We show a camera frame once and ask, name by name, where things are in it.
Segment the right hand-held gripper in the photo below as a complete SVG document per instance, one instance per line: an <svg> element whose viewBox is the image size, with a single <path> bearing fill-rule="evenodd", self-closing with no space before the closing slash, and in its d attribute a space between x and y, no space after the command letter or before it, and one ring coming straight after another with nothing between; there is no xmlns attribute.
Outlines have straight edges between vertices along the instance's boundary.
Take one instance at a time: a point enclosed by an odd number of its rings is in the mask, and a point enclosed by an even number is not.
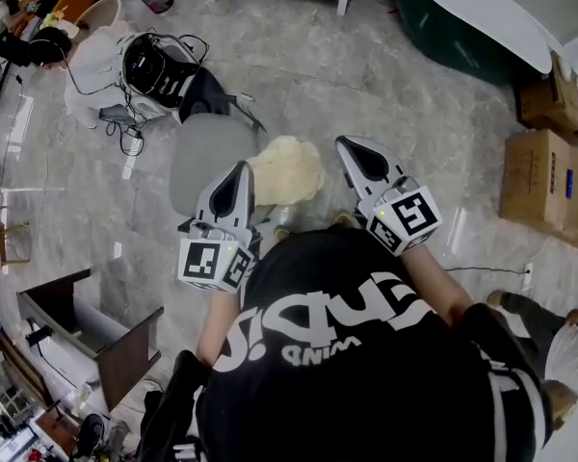
<svg viewBox="0 0 578 462"><path fill-rule="evenodd" d="M403 164L390 148L356 136L339 136L335 147L348 185L362 200L360 211L367 218L366 231L392 255L399 257L424 243L442 224L429 189L412 176L402 176ZM374 194L397 176L401 177L391 186Z"/></svg>

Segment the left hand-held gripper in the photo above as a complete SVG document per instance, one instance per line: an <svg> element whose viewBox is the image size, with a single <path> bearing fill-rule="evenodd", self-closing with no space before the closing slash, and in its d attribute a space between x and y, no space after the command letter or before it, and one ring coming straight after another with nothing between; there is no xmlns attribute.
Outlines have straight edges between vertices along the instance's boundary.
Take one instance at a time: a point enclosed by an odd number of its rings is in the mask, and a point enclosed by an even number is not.
<svg viewBox="0 0 578 462"><path fill-rule="evenodd" d="M239 292L258 260L253 211L253 172L239 161L203 189L197 218L178 227L177 278L204 291Z"/></svg>

